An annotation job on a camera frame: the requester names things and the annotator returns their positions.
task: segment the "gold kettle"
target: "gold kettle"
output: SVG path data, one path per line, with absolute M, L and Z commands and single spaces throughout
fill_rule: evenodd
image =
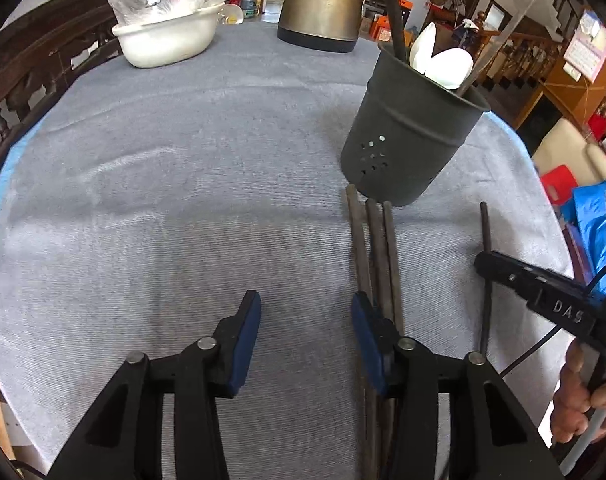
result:
M 363 0 L 285 0 L 278 37 L 295 45 L 351 52 L 359 37 Z

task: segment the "floor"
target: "floor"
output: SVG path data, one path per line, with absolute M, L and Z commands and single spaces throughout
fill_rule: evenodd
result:
M 265 4 L 265 12 L 260 15 L 259 19 L 262 22 L 278 23 L 281 15 L 283 4 Z

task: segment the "gray tablecloth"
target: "gray tablecloth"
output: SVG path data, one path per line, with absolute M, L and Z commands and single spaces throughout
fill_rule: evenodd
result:
M 355 477 L 355 280 L 337 160 L 377 55 L 365 40 L 329 54 L 280 42 L 276 25 L 219 27 L 185 62 L 92 70 L 17 148 L 0 179 L 0 385 L 47 461 L 128 351 L 178 352 L 255 288 L 249 377 L 219 402 L 232 478 Z M 395 210 L 406 333 L 434 352 L 478 345 L 481 200 L 495 248 L 570 273 L 529 158 L 484 116 Z M 494 298 L 500 370 L 550 325 L 507 290 Z M 509 376 L 535 421 L 567 341 Z

